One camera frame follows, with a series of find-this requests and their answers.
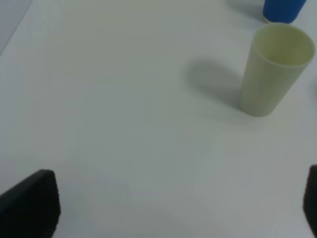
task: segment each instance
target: black object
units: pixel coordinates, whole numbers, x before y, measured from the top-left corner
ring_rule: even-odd
[[[317,165],[310,169],[303,208],[312,232],[317,237]]]
[[[39,170],[0,196],[0,238],[51,238],[59,216],[55,173]]]

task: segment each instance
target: white cup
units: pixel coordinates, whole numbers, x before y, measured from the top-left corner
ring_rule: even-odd
[[[257,117],[269,115],[306,66],[315,45],[297,27],[273,23],[255,34],[244,74],[240,106]]]

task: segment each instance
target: blue cup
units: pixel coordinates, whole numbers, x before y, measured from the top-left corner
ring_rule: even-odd
[[[306,0],[265,0],[263,16],[267,22],[292,23]]]

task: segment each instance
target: white table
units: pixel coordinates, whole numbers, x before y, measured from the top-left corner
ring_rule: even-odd
[[[55,238],[312,238],[317,61],[240,111],[247,1],[33,0],[0,58],[0,192],[54,170]],[[294,25],[317,42],[316,8]]]

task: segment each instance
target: cup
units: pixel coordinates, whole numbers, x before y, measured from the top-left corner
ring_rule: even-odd
[[[241,108],[269,115],[315,55],[312,39],[297,27],[272,23],[255,34],[240,93]]]
[[[292,23],[306,0],[265,0],[263,17],[267,23]]]

